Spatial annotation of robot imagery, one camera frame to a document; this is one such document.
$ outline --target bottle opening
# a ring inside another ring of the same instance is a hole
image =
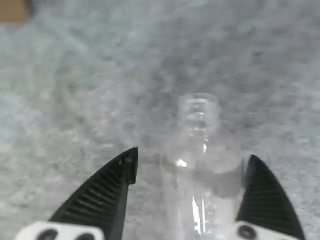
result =
[[[179,125],[191,131],[214,131],[220,124],[218,99],[210,93],[193,93],[179,98]]]

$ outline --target brown object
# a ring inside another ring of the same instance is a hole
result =
[[[28,18],[27,0],[0,0],[0,24],[23,24]]]

